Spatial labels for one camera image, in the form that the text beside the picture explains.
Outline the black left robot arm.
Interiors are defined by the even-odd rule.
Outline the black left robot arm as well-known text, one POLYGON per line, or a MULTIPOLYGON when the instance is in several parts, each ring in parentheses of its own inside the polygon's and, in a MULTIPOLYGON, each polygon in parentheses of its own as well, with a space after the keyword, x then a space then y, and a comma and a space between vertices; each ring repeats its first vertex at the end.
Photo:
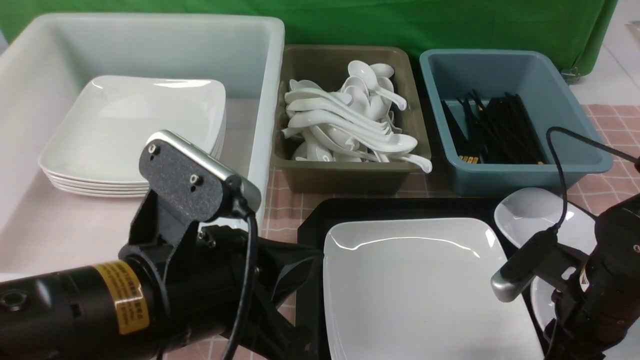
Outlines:
POLYGON ((151 360, 222 336, 269 360, 311 360, 279 306, 323 254, 260 237, 238 194, 191 203, 149 191, 117 260, 1 284, 3 360, 151 360))

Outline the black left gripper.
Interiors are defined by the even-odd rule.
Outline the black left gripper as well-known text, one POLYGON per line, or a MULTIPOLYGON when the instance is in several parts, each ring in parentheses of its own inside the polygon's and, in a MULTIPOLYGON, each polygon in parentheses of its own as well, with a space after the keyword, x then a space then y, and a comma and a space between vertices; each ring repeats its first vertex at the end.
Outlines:
POLYGON ((239 197, 233 214, 242 219, 189 222, 147 193, 118 256, 140 284, 135 316, 148 325, 121 335, 119 359, 162 358, 216 335, 228 340, 224 360, 238 347, 268 360, 317 359, 311 331, 278 309, 318 273, 322 252, 260 237, 239 197))

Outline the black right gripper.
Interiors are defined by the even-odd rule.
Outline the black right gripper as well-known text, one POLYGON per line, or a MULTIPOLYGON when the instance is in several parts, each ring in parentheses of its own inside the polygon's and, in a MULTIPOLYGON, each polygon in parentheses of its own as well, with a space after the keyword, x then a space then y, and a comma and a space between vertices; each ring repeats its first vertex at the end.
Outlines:
POLYGON ((594 250, 554 296, 547 360, 603 360, 638 321, 639 209, 635 195, 596 217, 594 250))

